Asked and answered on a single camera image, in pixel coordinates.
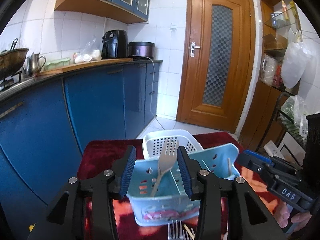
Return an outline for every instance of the white cable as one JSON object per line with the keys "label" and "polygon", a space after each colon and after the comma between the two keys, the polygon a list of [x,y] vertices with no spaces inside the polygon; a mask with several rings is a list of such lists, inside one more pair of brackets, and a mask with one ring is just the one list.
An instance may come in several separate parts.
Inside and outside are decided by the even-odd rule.
{"label": "white cable", "polygon": [[152,105],[152,96],[153,96],[153,83],[155,81],[155,72],[156,72],[156,68],[155,68],[155,63],[153,62],[153,60],[149,57],[145,57],[145,58],[148,58],[149,60],[151,60],[152,62],[152,65],[153,65],[153,76],[152,76],[152,86],[151,86],[151,101],[150,101],[150,113],[153,115],[153,117],[157,120],[157,122],[159,123],[159,125],[162,127],[163,130],[165,130],[165,128],[162,126],[162,124],[160,124],[160,122],[158,121],[157,117],[156,117],[156,114],[154,114],[152,111],[151,111],[151,105]]}

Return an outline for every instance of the cabinet handle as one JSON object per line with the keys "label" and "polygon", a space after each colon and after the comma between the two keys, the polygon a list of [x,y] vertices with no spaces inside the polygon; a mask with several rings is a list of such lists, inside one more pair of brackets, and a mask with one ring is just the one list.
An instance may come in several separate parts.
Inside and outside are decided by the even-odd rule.
{"label": "cabinet handle", "polygon": [[0,119],[5,117],[7,114],[11,113],[15,109],[17,109],[19,106],[22,106],[23,102],[17,103],[15,106],[9,108],[7,111],[4,111],[2,114],[0,114]]}
{"label": "cabinet handle", "polygon": [[122,71],[123,71],[123,68],[122,69],[118,69],[118,70],[108,71],[107,74],[110,75],[110,74],[115,74],[115,73],[119,73],[119,72],[122,72]]}

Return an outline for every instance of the blue gripper pad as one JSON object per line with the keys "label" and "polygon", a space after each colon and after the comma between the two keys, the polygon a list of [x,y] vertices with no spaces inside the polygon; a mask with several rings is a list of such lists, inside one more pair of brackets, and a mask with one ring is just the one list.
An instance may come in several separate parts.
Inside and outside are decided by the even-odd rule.
{"label": "blue gripper pad", "polygon": [[121,186],[119,190],[119,195],[121,196],[121,198],[123,198],[128,191],[134,164],[136,162],[136,156],[137,156],[136,148],[132,147],[127,164],[121,176],[121,183],[120,183]]}
{"label": "blue gripper pad", "polygon": [[263,163],[267,163],[267,164],[269,164],[271,166],[274,165],[274,163],[270,160],[270,158],[264,157],[264,156],[260,155],[259,153],[256,153],[256,152],[253,152],[253,151],[250,151],[250,150],[244,150],[243,153],[251,155],[251,156],[259,159]]}
{"label": "blue gripper pad", "polygon": [[185,159],[183,158],[180,147],[177,150],[177,160],[178,160],[178,165],[179,165],[179,169],[180,169],[180,174],[181,174],[184,190],[185,190],[186,194],[188,195],[188,197],[191,198],[191,196],[193,195],[191,176],[190,176],[189,171],[187,169],[187,165],[186,165]]}

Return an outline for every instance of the metal teapot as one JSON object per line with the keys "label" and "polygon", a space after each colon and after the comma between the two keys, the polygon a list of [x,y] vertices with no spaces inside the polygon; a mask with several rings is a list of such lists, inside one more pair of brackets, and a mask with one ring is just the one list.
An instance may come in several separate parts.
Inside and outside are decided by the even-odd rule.
{"label": "metal teapot", "polygon": [[[42,66],[40,66],[40,63],[39,63],[39,59],[41,58],[44,58],[44,63]],[[23,67],[23,70],[29,77],[32,77],[35,73],[38,73],[41,71],[46,61],[47,59],[44,56],[39,57],[39,54],[32,53],[32,55],[27,57],[27,68]]]}

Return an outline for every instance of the gas burner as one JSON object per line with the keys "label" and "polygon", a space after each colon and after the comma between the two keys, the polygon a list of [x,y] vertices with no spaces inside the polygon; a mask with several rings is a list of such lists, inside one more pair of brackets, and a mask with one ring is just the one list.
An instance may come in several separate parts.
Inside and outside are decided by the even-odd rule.
{"label": "gas burner", "polygon": [[[13,74],[10,79],[3,79],[2,81],[0,81],[0,92],[7,90],[15,84],[21,83],[21,74],[22,71],[18,71],[17,73]],[[15,82],[13,78],[16,75],[19,75],[17,82]]]}

